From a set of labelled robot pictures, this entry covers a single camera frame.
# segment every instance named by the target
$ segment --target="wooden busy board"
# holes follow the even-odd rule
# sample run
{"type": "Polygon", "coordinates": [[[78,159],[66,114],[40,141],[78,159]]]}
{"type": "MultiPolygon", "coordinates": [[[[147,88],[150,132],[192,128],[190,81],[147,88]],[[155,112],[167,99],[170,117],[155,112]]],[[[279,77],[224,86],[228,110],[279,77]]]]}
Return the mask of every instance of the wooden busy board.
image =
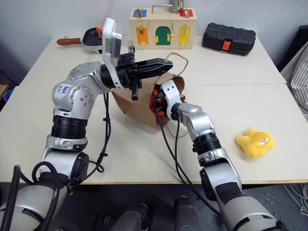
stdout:
{"type": "Polygon", "coordinates": [[[191,49],[197,24],[194,8],[133,8],[129,25],[136,49],[191,49]]]}

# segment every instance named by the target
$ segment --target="frying pan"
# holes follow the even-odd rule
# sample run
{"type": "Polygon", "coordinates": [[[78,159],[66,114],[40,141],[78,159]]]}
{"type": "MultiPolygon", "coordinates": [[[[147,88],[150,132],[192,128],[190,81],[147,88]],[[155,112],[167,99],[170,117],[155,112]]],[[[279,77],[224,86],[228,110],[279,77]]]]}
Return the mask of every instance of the frying pan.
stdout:
{"type": "Polygon", "coordinates": [[[99,38],[96,28],[87,30],[82,38],[60,38],[57,43],[61,46],[82,44],[91,52],[102,53],[102,39],[99,38]]]}

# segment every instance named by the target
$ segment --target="blue panel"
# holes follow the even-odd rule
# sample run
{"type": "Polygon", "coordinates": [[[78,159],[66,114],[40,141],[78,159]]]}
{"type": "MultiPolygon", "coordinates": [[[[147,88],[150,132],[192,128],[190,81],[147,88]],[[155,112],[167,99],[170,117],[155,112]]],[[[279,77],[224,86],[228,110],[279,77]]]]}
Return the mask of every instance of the blue panel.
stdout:
{"type": "MultiPolygon", "coordinates": [[[[140,13],[142,17],[146,17],[146,10],[141,10],[140,13]]],[[[137,16],[138,16],[138,12],[137,10],[134,10],[133,17],[137,17],[137,16]]]]}

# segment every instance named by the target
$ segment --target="yellow door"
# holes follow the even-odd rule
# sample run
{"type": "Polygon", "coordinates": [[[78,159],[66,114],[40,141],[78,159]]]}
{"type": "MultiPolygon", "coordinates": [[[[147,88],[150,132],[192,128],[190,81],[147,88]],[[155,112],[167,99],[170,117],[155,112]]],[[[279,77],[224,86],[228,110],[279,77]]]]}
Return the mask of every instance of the yellow door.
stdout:
{"type": "Polygon", "coordinates": [[[191,33],[191,28],[186,24],[183,24],[179,30],[179,45],[185,47],[189,42],[189,35],[191,33]]]}

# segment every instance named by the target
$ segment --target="blue container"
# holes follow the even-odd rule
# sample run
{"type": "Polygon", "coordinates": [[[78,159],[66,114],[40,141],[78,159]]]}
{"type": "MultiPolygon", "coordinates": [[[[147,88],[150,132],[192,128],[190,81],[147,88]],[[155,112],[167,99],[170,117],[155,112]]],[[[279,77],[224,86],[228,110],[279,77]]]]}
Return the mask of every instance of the blue container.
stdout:
{"type": "Polygon", "coordinates": [[[7,101],[9,100],[11,94],[13,93],[13,90],[14,90],[14,88],[11,89],[11,90],[8,90],[8,91],[4,94],[3,99],[4,99],[5,102],[7,102],[7,101]]]}

